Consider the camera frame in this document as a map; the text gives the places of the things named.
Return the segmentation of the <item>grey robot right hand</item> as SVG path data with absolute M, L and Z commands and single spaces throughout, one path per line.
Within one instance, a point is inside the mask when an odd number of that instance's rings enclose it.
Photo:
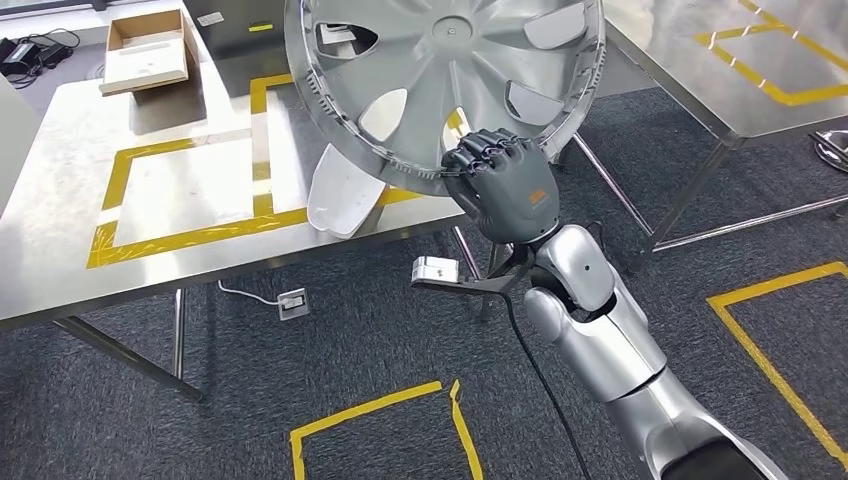
M 559 189 L 537 142 L 481 129 L 442 156 L 450 197 L 494 243 L 530 244 L 559 225 Z

